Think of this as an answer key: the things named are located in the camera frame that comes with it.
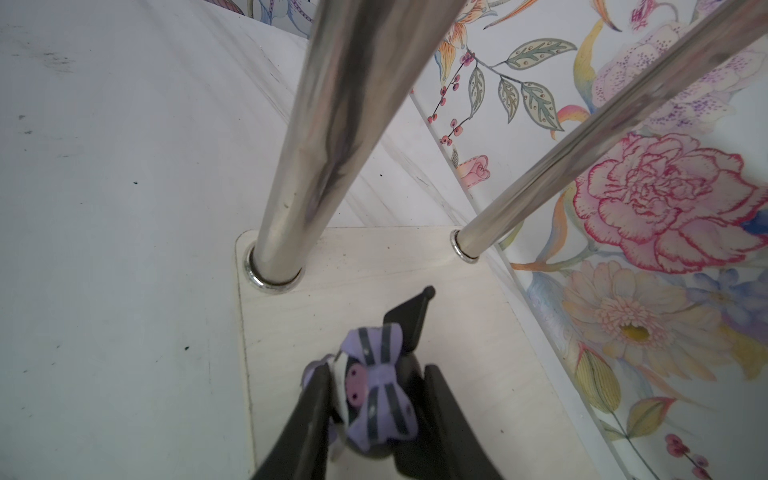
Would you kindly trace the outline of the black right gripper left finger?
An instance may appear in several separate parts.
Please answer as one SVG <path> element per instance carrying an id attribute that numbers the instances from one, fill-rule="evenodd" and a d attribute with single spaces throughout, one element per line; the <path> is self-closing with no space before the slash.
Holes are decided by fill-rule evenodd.
<path id="1" fill-rule="evenodd" d="M 331 372 L 318 366 L 253 480 L 326 478 L 331 420 Z"/>

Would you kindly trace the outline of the black purple toy figure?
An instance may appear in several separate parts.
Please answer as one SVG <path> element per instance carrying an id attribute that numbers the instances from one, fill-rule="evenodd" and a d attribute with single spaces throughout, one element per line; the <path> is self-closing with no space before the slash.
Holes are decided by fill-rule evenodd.
<path id="1" fill-rule="evenodd" d="M 369 458 L 386 458 L 419 433 L 410 378 L 419 374 L 414 352 L 430 301 L 425 287 L 389 310 L 378 326 L 350 330 L 339 350 L 310 362 L 301 387 L 322 365 L 331 372 L 329 443 Z"/>

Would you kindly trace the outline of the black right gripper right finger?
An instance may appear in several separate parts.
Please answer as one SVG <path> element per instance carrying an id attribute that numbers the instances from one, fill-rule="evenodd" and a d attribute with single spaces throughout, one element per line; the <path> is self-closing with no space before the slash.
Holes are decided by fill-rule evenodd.
<path id="1" fill-rule="evenodd" d="M 500 479 L 445 377 L 425 367 L 416 383 L 418 435 L 394 450 L 397 471 L 412 479 Z"/>

